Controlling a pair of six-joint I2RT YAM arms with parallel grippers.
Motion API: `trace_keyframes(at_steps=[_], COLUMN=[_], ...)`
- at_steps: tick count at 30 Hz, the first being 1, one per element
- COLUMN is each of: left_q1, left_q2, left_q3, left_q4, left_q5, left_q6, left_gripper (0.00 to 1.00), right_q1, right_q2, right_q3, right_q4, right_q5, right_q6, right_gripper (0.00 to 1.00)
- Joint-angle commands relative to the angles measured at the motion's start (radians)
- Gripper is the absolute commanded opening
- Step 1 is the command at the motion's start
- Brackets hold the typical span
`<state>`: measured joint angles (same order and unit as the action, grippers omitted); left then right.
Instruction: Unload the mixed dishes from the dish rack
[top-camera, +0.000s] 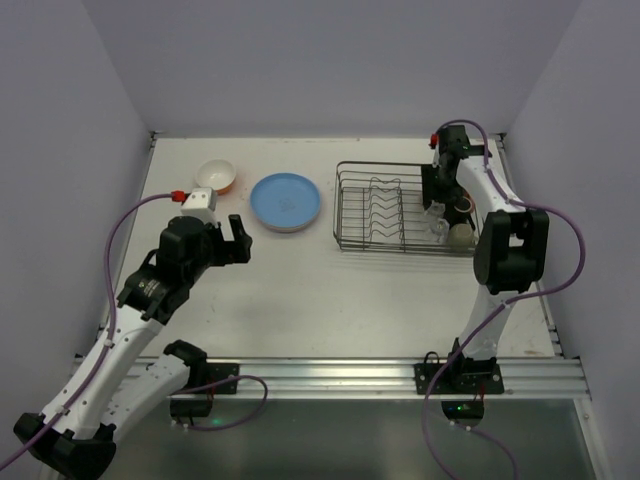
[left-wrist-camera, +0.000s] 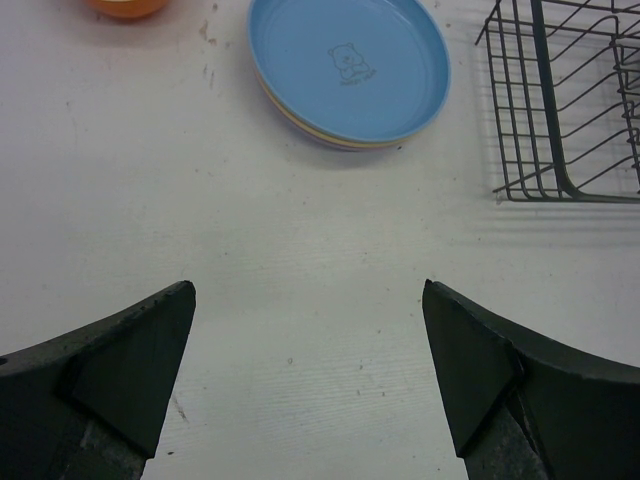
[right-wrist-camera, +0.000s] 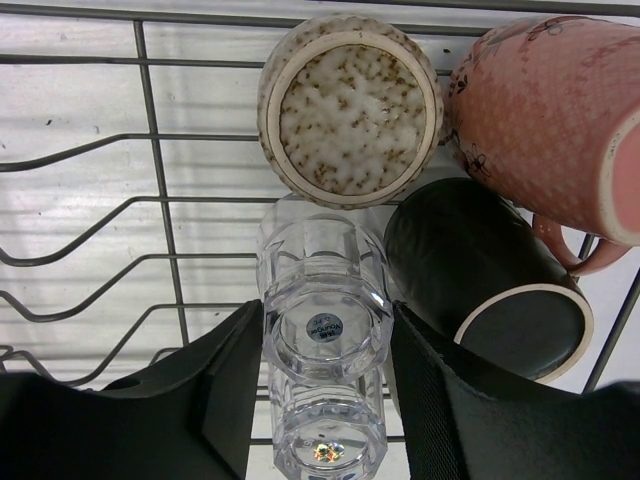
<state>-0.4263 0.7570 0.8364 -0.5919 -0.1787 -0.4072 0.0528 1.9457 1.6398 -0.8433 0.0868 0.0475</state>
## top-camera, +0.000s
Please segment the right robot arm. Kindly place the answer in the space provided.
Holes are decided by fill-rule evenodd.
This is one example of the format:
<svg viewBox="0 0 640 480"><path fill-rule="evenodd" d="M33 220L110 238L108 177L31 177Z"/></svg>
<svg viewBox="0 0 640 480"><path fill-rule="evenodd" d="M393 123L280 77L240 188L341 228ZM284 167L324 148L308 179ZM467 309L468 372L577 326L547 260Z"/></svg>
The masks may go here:
<svg viewBox="0 0 640 480"><path fill-rule="evenodd" d="M466 221L469 201L482 217L473 255L476 300L463 333L446 363L433 374L438 383L490 379L514 300L529 291L543 272L549 217L521 205L490 164L486 143L470 142L467 120L444 123L431 136L434 160L421 168L422 204L449 228Z"/></svg>

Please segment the clear glass tumbler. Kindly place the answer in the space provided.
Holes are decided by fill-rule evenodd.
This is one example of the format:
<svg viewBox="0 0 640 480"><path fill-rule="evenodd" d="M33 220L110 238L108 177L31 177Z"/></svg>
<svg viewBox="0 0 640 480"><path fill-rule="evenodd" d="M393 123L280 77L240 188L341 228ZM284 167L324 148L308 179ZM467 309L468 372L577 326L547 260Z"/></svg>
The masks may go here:
<svg viewBox="0 0 640 480"><path fill-rule="evenodd" d="M427 223L438 222L446 211L446 205L438 202L432 202L424 211L425 221Z"/></svg>
<svg viewBox="0 0 640 480"><path fill-rule="evenodd" d="M437 244L446 244L448 241L450 225L443 219L438 218L429 224L428 232Z"/></svg>

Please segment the black mug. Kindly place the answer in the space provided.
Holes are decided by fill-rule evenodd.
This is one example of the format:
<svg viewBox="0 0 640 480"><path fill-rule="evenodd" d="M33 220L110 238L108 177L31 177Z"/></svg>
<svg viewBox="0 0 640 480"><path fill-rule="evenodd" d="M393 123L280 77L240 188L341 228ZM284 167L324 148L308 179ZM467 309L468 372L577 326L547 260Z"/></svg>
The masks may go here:
<svg viewBox="0 0 640 480"><path fill-rule="evenodd" d="M449 225L455 226L458 224L466 224L474 229L475 224L472 219L473 211L473 201L467 196L459 197L455 203L452 203L447 208L447 218Z"/></svg>

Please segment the purple plate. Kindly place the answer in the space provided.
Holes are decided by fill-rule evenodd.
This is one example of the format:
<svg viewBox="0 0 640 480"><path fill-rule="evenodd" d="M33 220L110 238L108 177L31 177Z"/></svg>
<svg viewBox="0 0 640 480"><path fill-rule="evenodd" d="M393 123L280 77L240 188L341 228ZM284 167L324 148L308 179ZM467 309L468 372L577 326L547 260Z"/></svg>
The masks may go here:
<svg viewBox="0 0 640 480"><path fill-rule="evenodd" d="M308 227L313 225L313 223L314 223L314 221L309 221L309 222L306 222L304 224L296 225L296 226L293 226L293 227L280 227L280 226L276 226L276 225L272 225L272 224L260 221L260 224L265 229L267 229L268 231L274 232L274 233L279 233L279 234L298 233L298 232L304 231L305 229L307 229Z"/></svg>

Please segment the blue plate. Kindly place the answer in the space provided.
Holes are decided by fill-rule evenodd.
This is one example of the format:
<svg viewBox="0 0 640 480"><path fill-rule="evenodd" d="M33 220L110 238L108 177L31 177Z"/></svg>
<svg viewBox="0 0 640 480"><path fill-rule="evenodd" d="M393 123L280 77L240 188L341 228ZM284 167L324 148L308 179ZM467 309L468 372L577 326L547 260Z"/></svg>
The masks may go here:
<svg viewBox="0 0 640 480"><path fill-rule="evenodd" d="M249 204L259 221L293 227L316 219L321 210L321 196L308 178L282 172L258 181L251 191Z"/></svg>

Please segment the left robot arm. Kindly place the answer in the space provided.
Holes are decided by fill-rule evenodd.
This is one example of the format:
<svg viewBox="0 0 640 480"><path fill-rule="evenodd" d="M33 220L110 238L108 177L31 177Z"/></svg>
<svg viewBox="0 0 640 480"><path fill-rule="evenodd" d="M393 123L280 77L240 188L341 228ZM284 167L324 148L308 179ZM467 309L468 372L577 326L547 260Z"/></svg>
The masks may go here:
<svg viewBox="0 0 640 480"><path fill-rule="evenodd" d="M29 452L68 479L98 479L118 442L167 396L212 394L234 382L210 375L207 355L176 340L133 383L123 382L146 346L186 303L211 267L246 264L252 239L238 215L232 239L219 223L178 216L161 232L112 301L107 328L60 393L39 413L24 413L14 432Z"/></svg>

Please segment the orange bowl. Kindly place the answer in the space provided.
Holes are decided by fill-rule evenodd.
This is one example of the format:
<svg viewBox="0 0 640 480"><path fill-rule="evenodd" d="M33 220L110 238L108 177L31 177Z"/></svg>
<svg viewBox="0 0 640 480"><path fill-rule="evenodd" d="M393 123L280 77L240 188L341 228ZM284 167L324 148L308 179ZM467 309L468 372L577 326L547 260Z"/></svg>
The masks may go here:
<svg viewBox="0 0 640 480"><path fill-rule="evenodd" d="M200 188L208 187L223 195L232 189L236 175L236 168L232 163L223 159L212 159L197 169L194 181Z"/></svg>

